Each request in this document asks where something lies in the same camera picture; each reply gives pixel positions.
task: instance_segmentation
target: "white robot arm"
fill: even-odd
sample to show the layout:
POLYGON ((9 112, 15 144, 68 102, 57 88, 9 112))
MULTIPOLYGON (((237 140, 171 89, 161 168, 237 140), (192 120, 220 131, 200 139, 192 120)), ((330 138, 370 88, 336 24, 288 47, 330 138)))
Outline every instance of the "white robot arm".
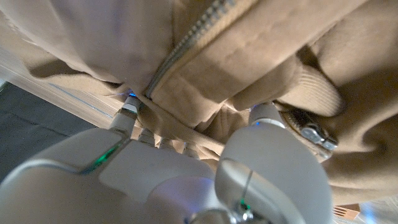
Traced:
POLYGON ((216 174, 202 161, 130 139, 130 96, 109 129, 66 139, 0 185, 4 223, 330 223, 331 192, 315 157, 273 105, 251 111, 216 174))

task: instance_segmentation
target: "zipper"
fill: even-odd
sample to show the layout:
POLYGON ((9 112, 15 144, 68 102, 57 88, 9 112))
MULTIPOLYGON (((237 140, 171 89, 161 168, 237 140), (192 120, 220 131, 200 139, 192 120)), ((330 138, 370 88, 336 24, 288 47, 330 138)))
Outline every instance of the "zipper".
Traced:
POLYGON ((157 69, 153 79, 150 81, 145 96, 151 99, 151 94, 159 83, 160 79, 166 74, 171 66, 182 58, 188 50, 190 50, 208 31, 220 21, 232 8, 236 7, 237 2, 243 6, 243 11, 246 11, 257 0, 215 0, 211 6, 205 11, 194 26, 188 31, 188 34, 175 46, 173 51, 166 57, 164 62, 157 69))
POLYGON ((338 142, 328 132, 321 128, 310 115, 300 109, 283 112, 282 116, 290 127, 301 137, 309 140, 318 147, 317 153, 324 159, 331 157, 333 150, 338 147, 338 142))

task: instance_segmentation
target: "metal zipper slider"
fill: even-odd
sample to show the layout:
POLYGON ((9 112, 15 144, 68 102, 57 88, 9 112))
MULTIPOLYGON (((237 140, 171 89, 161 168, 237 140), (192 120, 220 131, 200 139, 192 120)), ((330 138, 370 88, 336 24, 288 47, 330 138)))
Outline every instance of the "metal zipper slider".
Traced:
POLYGON ((306 124, 301 128, 300 134, 314 144, 321 145, 327 150, 332 151, 337 147, 337 141, 331 137, 326 137, 326 134, 324 134, 318 124, 306 124))

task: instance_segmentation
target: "green led light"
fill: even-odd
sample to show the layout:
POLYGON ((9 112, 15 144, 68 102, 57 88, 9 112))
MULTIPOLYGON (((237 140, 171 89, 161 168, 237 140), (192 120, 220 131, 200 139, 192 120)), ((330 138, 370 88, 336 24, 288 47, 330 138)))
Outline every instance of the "green led light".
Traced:
POLYGON ((243 206, 243 208, 244 208, 245 210, 249 210, 249 209, 250 209, 250 205, 246 205, 246 204, 244 203, 244 199, 243 199, 243 198, 241 199, 241 205, 243 206))
POLYGON ((91 171, 97 169, 102 163, 106 162, 108 158, 119 148, 121 144, 113 146, 110 150, 106 151, 100 158, 89 166, 87 169, 81 171, 81 174, 89 174, 91 171))

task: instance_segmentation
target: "dark gray floor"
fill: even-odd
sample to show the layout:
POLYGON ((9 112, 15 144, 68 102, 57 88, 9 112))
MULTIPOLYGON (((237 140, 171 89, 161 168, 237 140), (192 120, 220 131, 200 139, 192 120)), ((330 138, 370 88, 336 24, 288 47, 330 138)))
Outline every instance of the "dark gray floor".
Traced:
POLYGON ((94 126, 10 83, 0 92, 0 181, 39 151, 94 126))

